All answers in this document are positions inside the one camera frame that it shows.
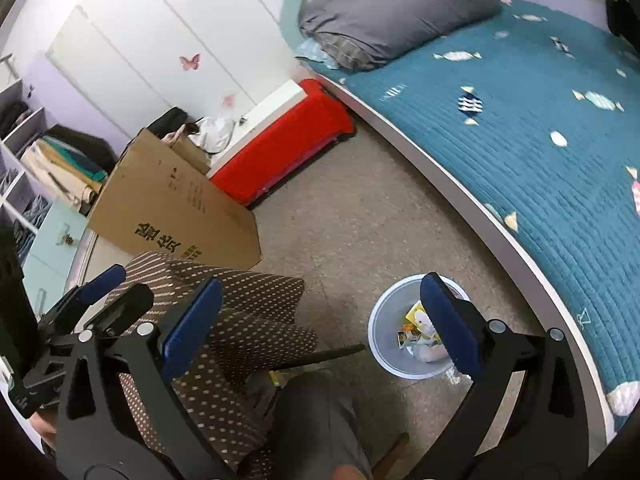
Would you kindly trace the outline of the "translucent trash bin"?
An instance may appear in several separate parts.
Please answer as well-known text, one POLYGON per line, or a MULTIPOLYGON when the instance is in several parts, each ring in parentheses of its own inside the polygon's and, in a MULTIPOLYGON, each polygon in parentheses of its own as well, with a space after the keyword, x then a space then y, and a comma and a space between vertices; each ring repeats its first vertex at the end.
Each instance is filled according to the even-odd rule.
POLYGON ((378 298, 368 322, 369 349, 390 374, 422 380, 454 368, 420 300, 424 274, 393 284, 378 298))

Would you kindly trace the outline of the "mint green drawer unit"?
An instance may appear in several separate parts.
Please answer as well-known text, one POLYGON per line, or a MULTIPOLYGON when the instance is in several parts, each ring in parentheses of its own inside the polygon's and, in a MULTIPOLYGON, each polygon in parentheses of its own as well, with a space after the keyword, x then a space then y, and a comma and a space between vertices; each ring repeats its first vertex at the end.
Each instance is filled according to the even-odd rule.
POLYGON ((82 214, 56 200, 38 229, 23 266, 23 284, 37 318, 64 295, 86 225, 82 214))

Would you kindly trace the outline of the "brown polka dot tablecloth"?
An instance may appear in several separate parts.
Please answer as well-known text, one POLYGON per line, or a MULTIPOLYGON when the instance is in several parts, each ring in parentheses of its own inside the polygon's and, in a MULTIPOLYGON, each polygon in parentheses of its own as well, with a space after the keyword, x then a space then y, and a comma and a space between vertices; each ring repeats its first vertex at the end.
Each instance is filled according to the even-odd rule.
POLYGON ((295 322, 305 283, 301 278, 204 266, 163 252, 144 252, 126 265, 125 281, 106 297, 113 302, 141 283, 154 295, 144 322, 160 322, 208 276, 224 299, 188 371, 172 383, 176 396, 206 442, 244 479, 272 475, 267 429, 250 407, 250 376, 314 352, 317 336, 295 322))

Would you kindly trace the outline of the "brown cardboard box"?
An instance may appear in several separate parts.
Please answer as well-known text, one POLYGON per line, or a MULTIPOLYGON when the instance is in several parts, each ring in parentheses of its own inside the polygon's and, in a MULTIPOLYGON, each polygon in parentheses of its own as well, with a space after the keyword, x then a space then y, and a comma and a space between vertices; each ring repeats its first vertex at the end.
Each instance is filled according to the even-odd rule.
POLYGON ((262 260, 254 214, 143 129, 127 146, 88 228, 129 255, 249 269, 262 260))

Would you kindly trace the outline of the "hanging clothes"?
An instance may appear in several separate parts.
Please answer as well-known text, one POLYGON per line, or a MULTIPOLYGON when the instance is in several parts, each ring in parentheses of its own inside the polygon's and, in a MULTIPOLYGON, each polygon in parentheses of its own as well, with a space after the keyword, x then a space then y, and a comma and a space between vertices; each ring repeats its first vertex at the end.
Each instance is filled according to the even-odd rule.
POLYGON ((20 161, 52 195, 86 214, 117 159, 103 139, 55 125, 24 148, 20 161))

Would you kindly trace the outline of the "white open shelf unit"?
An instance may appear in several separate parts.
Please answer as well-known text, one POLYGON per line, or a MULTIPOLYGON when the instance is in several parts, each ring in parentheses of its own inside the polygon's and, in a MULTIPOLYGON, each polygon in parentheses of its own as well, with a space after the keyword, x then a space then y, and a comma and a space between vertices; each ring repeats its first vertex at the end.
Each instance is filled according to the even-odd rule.
POLYGON ((18 261, 24 263, 46 220, 54 195, 22 162, 47 130, 44 108, 32 102, 34 87, 1 57, 1 225, 13 231, 18 261))

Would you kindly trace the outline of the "person's grey shorts leg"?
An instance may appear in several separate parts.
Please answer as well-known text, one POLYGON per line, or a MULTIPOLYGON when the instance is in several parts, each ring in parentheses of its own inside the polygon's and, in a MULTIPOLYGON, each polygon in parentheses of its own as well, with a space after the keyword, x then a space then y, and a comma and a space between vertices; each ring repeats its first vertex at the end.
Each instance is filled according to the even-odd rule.
POLYGON ((327 368, 289 377, 250 376, 247 400, 267 423, 266 442, 242 459, 244 479, 370 479, 352 395, 327 368))

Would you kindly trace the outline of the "white plastic bag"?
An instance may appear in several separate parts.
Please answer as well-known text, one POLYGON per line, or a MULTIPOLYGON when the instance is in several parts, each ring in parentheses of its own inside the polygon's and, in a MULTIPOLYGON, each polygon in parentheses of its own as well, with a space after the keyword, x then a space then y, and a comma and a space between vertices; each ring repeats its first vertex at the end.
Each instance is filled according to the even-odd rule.
POLYGON ((235 121, 229 117, 203 117, 195 125, 198 130, 190 133, 189 139, 206 154, 215 155, 229 145, 235 121))

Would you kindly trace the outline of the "red storage box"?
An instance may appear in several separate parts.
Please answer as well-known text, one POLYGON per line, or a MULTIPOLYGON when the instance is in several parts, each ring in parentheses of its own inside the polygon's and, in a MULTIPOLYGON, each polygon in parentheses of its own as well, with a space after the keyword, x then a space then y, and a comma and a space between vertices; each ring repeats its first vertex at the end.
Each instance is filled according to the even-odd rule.
POLYGON ((343 104, 314 79, 304 79, 306 96, 258 133, 209 181, 237 203, 248 206, 335 141, 355 134, 343 104))

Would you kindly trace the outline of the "teal bed sheet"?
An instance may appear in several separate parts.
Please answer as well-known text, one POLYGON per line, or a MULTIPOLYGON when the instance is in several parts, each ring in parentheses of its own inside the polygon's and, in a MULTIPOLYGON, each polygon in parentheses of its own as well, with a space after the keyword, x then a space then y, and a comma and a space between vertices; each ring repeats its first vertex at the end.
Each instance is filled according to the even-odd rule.
POLYGON ((639 58, 574 16, 502 0, 372 72, 323 64, 511 233, 574 318, 617 417, 639 399, 639 58))

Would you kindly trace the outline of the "grey folded blanket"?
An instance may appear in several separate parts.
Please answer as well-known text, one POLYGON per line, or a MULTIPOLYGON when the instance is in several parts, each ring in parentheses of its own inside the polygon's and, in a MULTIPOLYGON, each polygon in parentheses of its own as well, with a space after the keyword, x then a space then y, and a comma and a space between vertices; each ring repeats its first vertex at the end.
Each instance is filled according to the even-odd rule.
POLYGON ((500 0, 311 0, 299 28, 338 67, 368 72, 500 12, 500 0))

